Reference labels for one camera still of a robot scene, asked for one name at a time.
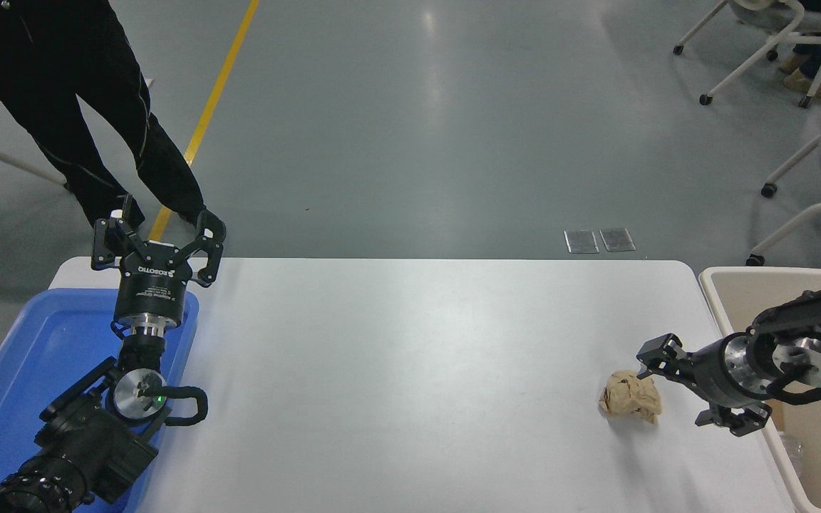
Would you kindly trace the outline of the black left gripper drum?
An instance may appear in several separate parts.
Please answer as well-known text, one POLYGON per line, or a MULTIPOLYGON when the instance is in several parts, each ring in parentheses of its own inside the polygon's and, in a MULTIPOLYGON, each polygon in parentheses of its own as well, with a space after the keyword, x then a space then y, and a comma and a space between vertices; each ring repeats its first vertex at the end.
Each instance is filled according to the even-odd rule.
POLYGON ((118 264, 121 277, 113 322, 131 328, 160 319, 164 328, 178 327, 191 266, 171 244, 148 242, 140 249, 137 253, 130 248, 118 264))

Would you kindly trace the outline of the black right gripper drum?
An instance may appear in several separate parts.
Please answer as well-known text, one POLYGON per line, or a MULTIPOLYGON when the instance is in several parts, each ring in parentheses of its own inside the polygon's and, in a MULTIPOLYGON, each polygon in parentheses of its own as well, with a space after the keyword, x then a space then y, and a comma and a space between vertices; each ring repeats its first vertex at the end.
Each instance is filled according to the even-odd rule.
POLYGON ((740 408, 743 406, 743 394, 726 370, 727 340, 713 342, 688 355, 693 365, 694 392, 713 405, 740 408))

